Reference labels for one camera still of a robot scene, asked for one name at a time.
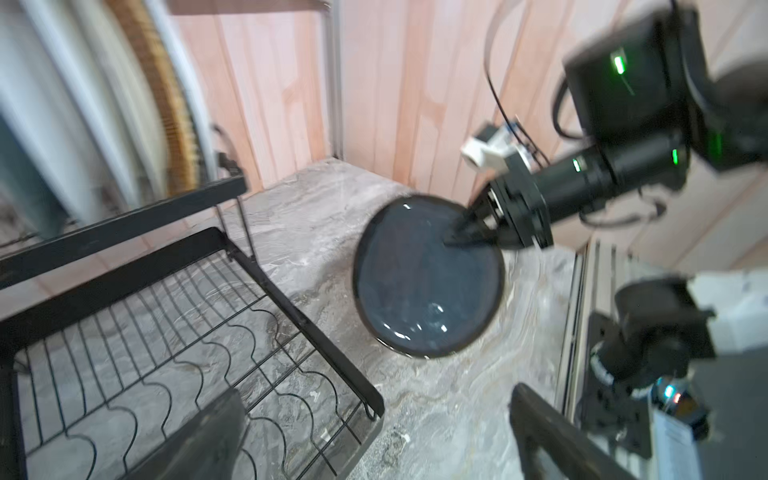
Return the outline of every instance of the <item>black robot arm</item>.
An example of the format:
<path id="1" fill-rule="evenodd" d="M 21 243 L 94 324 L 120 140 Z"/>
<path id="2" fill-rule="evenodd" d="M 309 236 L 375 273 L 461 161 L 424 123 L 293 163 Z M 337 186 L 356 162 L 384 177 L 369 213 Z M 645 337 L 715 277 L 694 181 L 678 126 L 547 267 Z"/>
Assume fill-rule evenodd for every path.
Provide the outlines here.
<path id="1" fill-rule="evenodd" d="M 691 151 L 717 171 L 768 158 L 768 104 L 760 96 L 768 86 L 747 103 L 728 101 L 707 77 L 695 8 L 649 14 L 564 69 L 588 146 L 534 173 L 514 151 L 508 171 L 485 186 L 446 244 L 548 247 L 552 223 L 579 215 L 589 224 L 587 214 L 645 186 L 682 189 Z M 651 219 L 665 208 L 656 203 Z"/>

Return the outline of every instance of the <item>pink wooden wall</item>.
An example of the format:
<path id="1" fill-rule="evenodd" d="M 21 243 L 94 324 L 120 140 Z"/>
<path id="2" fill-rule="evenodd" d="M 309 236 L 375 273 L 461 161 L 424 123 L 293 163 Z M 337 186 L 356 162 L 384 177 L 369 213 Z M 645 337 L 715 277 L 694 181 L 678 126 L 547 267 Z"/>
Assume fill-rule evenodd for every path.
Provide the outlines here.
<path id="1" fill-rule="evenodd" d="M 482 72 L 485 31 L 498 3 L 340 3 L 345 160 L 420 191 L 468 201 L 485 179 L 460 160 L 458 149 L 483 121 L 502 121 Z M 697 4 L 715 77 L 744 58 L 766 55 L 768 2 Z M 524 0 L 499 30 L 492 52 L 492 78 L 507 113 L 517 115 L 551 157 L 577 147 L 561 141 L 550 121 L 563 57 L 659 5 L 668 2 Z M 578 128 L 570 101 L 561 112 L 561 123 Z M 694 161 L 685 191 L 669 200 L 669 213 L 661 222 L 595 233 L 574 220 L 559 225 L 555 238 L 573 248 L 590 237 L 601 238 L 651 262 L 685 270 L 727 268 L 768 235 L 768 200 L 763 205 L 763 198 L 755 196 L 766 180 L 758 168 L 716 179 L 708 166 Z M 759 214 L 754 220 L 766 227 L 752 228 L 739 245 L 723 245 L 718 232 L 729 214 L 739 213 L 734 210 L 739 204 L 752 206 Z M 648 208 L 636 195 L 629 196 L 613 202 L 603 216 Z M 717 237 L 704 242 L 712 235 Z"/>
<path id="2" fill-rule="evenodd" d="M 321 14 L 259 2 L 168 2 L 214 121 L 233 138 L 250 192 L 330 152 Z"/>

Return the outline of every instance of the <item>dish rack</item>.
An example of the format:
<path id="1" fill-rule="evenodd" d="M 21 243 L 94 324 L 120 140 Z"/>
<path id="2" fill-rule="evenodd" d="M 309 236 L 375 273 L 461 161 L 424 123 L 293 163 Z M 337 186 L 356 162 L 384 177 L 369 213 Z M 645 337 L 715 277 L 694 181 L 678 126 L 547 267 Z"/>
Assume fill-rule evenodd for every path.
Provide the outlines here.
<path id="1" fill-rule="evenodd" d="M 221 164 L 230 178 L 0 259 L 4 287 L 229 199 L 251 249 L 220 215 L 223 231 L 1 321 L 0 478 L 135 478 L 232 388 L 246 413 L 232 478 L 343 477 L 378 435 L 381 395 L 261 270 L 242 172 Z"/>

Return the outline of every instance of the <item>dark blue plate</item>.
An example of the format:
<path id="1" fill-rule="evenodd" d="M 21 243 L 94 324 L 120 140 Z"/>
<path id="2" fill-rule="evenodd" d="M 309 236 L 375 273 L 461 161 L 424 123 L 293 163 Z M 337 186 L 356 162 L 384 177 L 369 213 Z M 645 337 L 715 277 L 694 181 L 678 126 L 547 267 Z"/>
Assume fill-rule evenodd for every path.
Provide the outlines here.
<path id="1" fill-rule="evenodd" d="M 362 234 L 353 267 L 357 311 L 397 352 L 427 358 L 457 352 L 480 336 L 498 308 L 501 251 L 442 242 L 464 211 L 437 197 L 402 197 L 382 208 Z"/>

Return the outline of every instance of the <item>green led light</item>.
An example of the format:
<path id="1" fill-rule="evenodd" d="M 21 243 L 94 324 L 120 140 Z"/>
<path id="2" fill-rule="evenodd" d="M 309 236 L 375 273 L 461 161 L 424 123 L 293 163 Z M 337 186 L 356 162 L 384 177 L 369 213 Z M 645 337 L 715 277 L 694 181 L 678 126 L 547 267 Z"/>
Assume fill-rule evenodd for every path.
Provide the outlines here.
<path id="1" fill-rule="evenodd" d="M 710 156 L 719 160 L 723 156 L 723 135 L 710 132 Z"/>
<path id="2" fill-rule="evenodd" d="M 616 65 L 616 72 L 619 75 L 624 74 L 624 60 L 621 57 L 614 57 L 614 65 Z"/>

